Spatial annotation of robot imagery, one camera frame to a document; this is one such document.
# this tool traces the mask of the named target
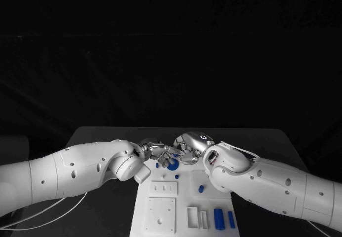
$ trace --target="white platform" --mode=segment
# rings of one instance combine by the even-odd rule
[[[156,168],[155,160],[149,160],[145,163],[152,170],[152,175],[146,179],[145,183],[139,186],[138,190],[130,237],[240,237],[236,219],[236,228],[233,229],[230,227],[229,211],[233,211],[236,218],[231,195],[218,191],[213,186],[211,181],[204,173],[203,159],[200,159],[195,165],[179,164],[177,171],[169,171],[162,167]],[[155,188],[155,185],[152,185],[153,181],[178,182],[178,194],[172,193],[168,195],[162,194],[159,191],[152,192],[152,189]],[[198,192],[200,185],[205,186],[203,193]],[[171,228],[172,223],[165,225],[165,219],[162,224],[155,223],[161,218],[158,216],[152,216],[152,213],[148,212],[152,211],[149,208],[151,198],[165,198],[169,200],[175,199],[175,229]],[[188,227],[188,207],[198,208],[200,228]],[[216,228],[214,209],[217,208],[223,209],[224,211],[227,229],[223,231],[217,230]],[[208,229],[203,229],[201,211],[207,212]],[[156,226],[156,228],[171,228],[171,231],[152,232],[149,229],[146,229],[146,225]]]

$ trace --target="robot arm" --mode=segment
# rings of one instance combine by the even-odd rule
[[[31,161],[0,166],[0,217],[38,202],[97,189],[110,179],[151,176],[146,147],[125,140],[76,145]]]
[[[236,192],[280,215],[315,221],[342,232],[341,183],[257,155],[249,159],[240,148],[226,142],[216,144],[204,133],[184,134],[175,145],[182,143],[192,158],[187,154],[179,161],[184,157],[185,163],[198,156],[204,158],[205,172],[218,190]]]

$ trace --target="gray table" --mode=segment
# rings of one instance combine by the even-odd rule
[[[214,138],[216,142],[224,140],[263,158],[283,162],[309,172],[286,134],[276,129],[81,127],[67,146],[115,139],[125,139],[138,143],[148,137],[158,137],[166,144],[172,145],[175,138],[188,131],[203,131]],[[38,229],[18,231],[13,237],[127,237],[130,235],[136,194],[138,183],[135,179],[125,182],[110,180],[89,193],[80,206],[65,217]],[[70,197],[47,213],[21,223],[18,228],[29,228],[55,219],[74,207],[81,197]],[[55,202],[52,200],[29,206],[25,217],[39,212]],[[275,214],[246,202],[236,193],[233,193],[233,204],[243,237],[322,236],[322,233],[305,220]]]

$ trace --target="black background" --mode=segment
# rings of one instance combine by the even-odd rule
[[[342,3],[161,2],[3,5],[0,133],[38,158],[81,126],[276,128],[342,182]]]

